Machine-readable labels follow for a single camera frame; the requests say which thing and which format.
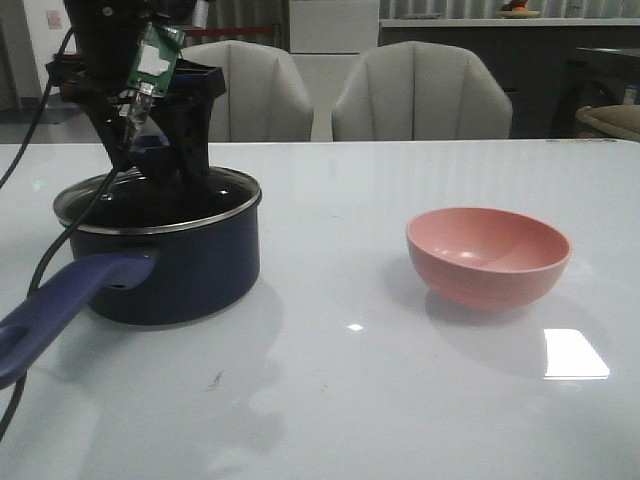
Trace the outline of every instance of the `lid rim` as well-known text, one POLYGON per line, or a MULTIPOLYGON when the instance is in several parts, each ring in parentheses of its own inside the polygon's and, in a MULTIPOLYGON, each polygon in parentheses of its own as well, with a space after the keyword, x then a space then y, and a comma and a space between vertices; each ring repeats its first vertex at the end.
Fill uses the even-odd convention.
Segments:
MULTIPOLYGON (((260 201, 262 200, 262 189, 260 188, 260 185, 258 184, 258 182, 250 175, 247 175, 246 173, 243 173, 243 172, 239 172, 237 170, 232 170, 230 168, 223 168, 223 167, 210 167, 210 171, 224 171, 224 172, 229 172, 236 175, 241 175, 244 179, 250 181, 252 186, 255 188, 255 193, 249 200, 238 205, 235 208, 232 208, 231 210, 227 210, 223 213, 218 213, 216 215, 211 215, 208 217, 188 220, 185 222, 177 222, 177 223, 171 223, 171 224, 165 224, 165 225, 154 225, 149 227, 100 227, 97 225, 83 223, 78 226, 77 230, 85 233, 96 233, 101 235, 114 235, 114 236, 159 235, 164 233, 182 232, 182 231, 192 230, 199 227, 204 227, 207 225, 213 225, 215 223, 219 223, 229 218, 235 217, 240 213, 248 210, 253 205, 259 204, 260 201)), ((67 215, 64 215, 62 213, 64 209, 68 207, 69 203, 71 203, 70 201, 67 201, 66 203, 64 203, 63 197, 65 195, 70 194, 74 189, 77 190, 79 187, 86 186, 91 182, 97 182, 97 181, 101 182, 101 180, 104 179, 104 177, 105 175, 98 175, 95 177, 88 178, 86 180, 83 180, 79 183, 76 183, 66 188, 56 196, 53 202, 53 211, 56 217, 58 218, 58 222, 60 222, 60 224, 63 227, 68 227, 69 225, 71 225, 71 223, 73 223, 73 220, 71 218, 69 218, 67 215)), ((119 180, 121 181, 129 181, 132 179, 143 180, 145 178, 146 177, 144 177, 139 171, 136 170, 133 173, 128 173, 120 177, 119 180)))

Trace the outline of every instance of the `pot handle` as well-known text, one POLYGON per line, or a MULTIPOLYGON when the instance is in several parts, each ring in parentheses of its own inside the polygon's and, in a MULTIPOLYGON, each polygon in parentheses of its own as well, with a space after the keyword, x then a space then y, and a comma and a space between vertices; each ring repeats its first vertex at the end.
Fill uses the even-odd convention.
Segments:
POLYGON ((70 263, 0 322, 0 389, 12 385, 102 287, 136 287, 155 261, 149 254, 106 253, 70 263))

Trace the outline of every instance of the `bowl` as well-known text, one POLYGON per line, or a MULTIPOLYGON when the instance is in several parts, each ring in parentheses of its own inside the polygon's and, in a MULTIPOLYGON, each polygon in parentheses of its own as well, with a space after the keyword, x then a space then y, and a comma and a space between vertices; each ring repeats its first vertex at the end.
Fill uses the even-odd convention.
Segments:
POLYGON ((546 223, 505 210, 453 207, 415 217, 409 254, 425 283, 469 308, 527 305, 556 283, 571 243, 546 223))

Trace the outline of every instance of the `white chair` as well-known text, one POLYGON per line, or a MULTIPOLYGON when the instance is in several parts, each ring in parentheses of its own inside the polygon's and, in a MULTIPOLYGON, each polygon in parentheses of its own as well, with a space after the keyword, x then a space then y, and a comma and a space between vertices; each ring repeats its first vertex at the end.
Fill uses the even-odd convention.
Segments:
POLYGON ((472 52, 403 42, 356 59, 332 112, 333 139, 508 138, 511 101, 472 52))
POLYGON ((309 141, 313 107, 284 50, 226 40, 182 50, 186 60, 221 67, 227 93, 213 105, 212 142, 309 141))

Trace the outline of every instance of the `black cable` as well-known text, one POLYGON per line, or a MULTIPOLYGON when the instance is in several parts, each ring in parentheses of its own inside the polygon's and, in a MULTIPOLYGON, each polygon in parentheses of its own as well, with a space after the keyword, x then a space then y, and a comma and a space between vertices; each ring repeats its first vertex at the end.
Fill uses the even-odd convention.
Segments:
POLYGON ((29 289, 27 290, 27 296, 31 295, 38 289, 40 281, 42 280, 42 276, 44 275, 44 271, 55 253, 62 246, 62 244, 69 239, 71 234, 76 231, 78 226, 83 222, 95 203, 98 201, 98 198, 100 198, 100 196, 105 193, 107 188, 109 188, 109 185, 111 185, 119 171, 119 167, 113 167, 111 169, 111 171, 105 176, 104 180, 100 184, 100 187, 98 187, 98 190, 96 190, 96 193, 93 194, 89 205, 87 205, 84 211, 80 214, 80 216, 78 216, 78 218, 73 221, 73 223, 69 224, 69 226, 64 229, 64 231, 58 236, 58 238, 56 238, 54 242, 49 246, 47 251, 44 252, 44 255, 42 255, 42 258, 40 259, 40 262, 38 262, 38 266, 36 267, 35 271, 33 272, 33 276, 31 277, 31 283, 29 284, 29 289))
MULTIPOLYGON (((67 44, 69 43, 69 40, 72 35, 73 35, 73 28, 70 28, 69 31, 66 33, 62 41, 62 44, 60 45, 60 48, 58 49, 58 53, 55 57, 54 62, 57 61, 58 58, 64 53, 64 50, 67 47, 67 44)), ((47 85, 45 87, 45 91, 42 97, 42 101, 38 106, 36 115, 33 121, 31 122, 31 126, 29 127, 29 130, 25 135, 22 145, 20 146, 20 149, 18 150, 18 153, 16 154, 16 157, 14 158, 13 162, 11 162, 11 165, 9 166, 8 170, 2 176, 2 179, 0 179, 0 188, 4 186, 4 184, 9 179, 13 171, 18 166, 18 163, 20 162, 22 156, 24 155, 25 150, 27 149, 27 146, 29 145, 29 142, 31 141, 31 137, 33 136, 33 133, 35 132, 35 129, 38 125, 38 122, 40 121, 40 117, 44 112, 47 99, 49 98, 49 94, 51 92, 52 83, 53 81, 51 77, 49 77, 49 80, 47 81, 47 85)), ((33 275, 31 277, 31 282, 29 283, 29 288, 27 290, 27 296, 30 296, 31 294, 33 294, 33 292, 35 292, 38 289, 38 287, 40 286, 42 277, 44 275, 44 272, 47 268, 47 265, 49 264, 49 262, 51 261, 55 253, 62 246, 62 244, 68 240, 71 234, 78 228, 78 226, 86 218, 86 216, 89 214, 89 212, 91 211, 91 209, 93 208, 97 200, 100 198, 100 196, 107 190, 107 188, 109 188, 109 185, 111 185, 111 183, 115 179, 119 170, 120 168, 117 166, 114 166, 111 169, 111 171, 107 174, 103 182, 100 184, 100 187, 95 192, 95 194, 91 198, 91 201, 89 202, 89 205, 87 205, 87 207, 84 209, 82 214, 80 214, 78 218, 76 218, 69 226, 67 226, 64 229, 64 231, 58 236, 58 238, 56 238, 54 242, 49 246, 49 248, 47 248, 44 255, 38 262, 38 265, 36 266, 35 271, 33 272, 33 275)), ((9 404, 7 405, 7 408, 5 409, 4 414, 2 415, 2 419, 0 419, 0 442, 2 442, 2 439, 4 438, 4 435, 7 429, 9 428, 9 425, 11 424, 11 420, 13 419, 13 416, 15 415, 16 410, 18 409, 18 405, 20 404, 20 399, 22 398, 22 392, 24 391, 24 386, 26 381, 27 381, 27 372, 25 372, 16 381, 13 387, 13 393, 11 394, 11 399, 9 400, 9 404)))
MULTIPOLYGON (((105 193, 107 188, 109 188, 109 185, 111 185, 111 183, 116 178, 116 175, 118 174, 119 171, 120 171, 120 168, 117 166, 111 169, 111 171, 106 175, 106 177, 100 184, 100 187, 98 187, 98 190, 96 190, 96 192, 93 194, 93 197, 89 202, 89 205, 87 205, 87 207, 80 214, 80 216, 76 218, 69 226, 67 226, 64 229, 64 231, 60 235, 58 235, 58 238, 54 240, 54 242, 49 246, 49 248, 47 248, 46 252, 44 253, 44 255, 42 255, 42 258, 38 262, 38 265, 35 271, 33 272, 33 276, 31 277, 31 282, 29 284, 27 296, 30 296, 38 289, 40 285, 40 281, 42 280, 42 276, 44 275, 44 272, 47 268, 47 265, 49 264, 49 262, 51 261, 55 253, 62 246, 62 244, 68 240, 71 234, 77 230, 78 226, 89 214, 89 212, 91 211, 93 206, 96 204, 98 199, 102 196, 102 194, 105 193)), ((0 420, 0 442, 2 441, 2 438, 4 437, 4 434, 7 431, 7 428, 9 428, 9 424, 13 419, 13 415, 18 409, 18 404, 20 403, 20 398, 22 397, 22 391, 24 390, 24 384, 26 380, 27 380, 27 372, 25 372, 14 385, 13 393, 11 395, 11 399, 9 400, 9 405, 7 406, 4 412, 4 415, 0 420)))
MULTIPOLYGON (((54 57, 54 62, 57 62, 58 58, 64 53, 64 51, 67 48, 67 45, 69 43, 69 40, 71 39, 71 36, 73 35, 73 32, 74 32, 73 28, 70 28, 67 31, 66 35, 64 36, 64 39, 62 40, 62 43, 60 44, 60 48, 58 49, 58 53, 54 57)), ((40 118, 42 117, 42 113, 44 112, 44 109, 47 106, 47 100, 49 100, 49 94, 51 93, 51 87, 52 86, 53 86, 53 80, 51 79, 51 77, 49 77, 49 79, 47 80, 47 85, 44 87, 44 93, 42 94, 42 100, 40 101, 40 104, 38 105, 38 109, 36 110, 36 114, 33 117, 33 120, 31 121, 31 125, 29 126, 29 130, 27 130, 27 133, 24 136, 24 140, 22 140, 22 145, 20 145, 20 149, 18 150, 18 153, 16 154, 15 158, 11 162, 11 165, 9 165, 9 168, 4 173, 2 178, 0 178, 0 189, 2 187, 4 187, 5 183, 7 183, 7 180, 9 180, 9 177, 11 176, 13 171, 16 169, 16 167, 20 163, 20 160, 22 159, 22 156, 24 155, 24 152, 27 150, 27 147, 29 146, 29 143, 31 142, 31 137, 33 137, 33 134, 36 131, 36 127, 38 126, 38 123, 40 122, 40 118)))

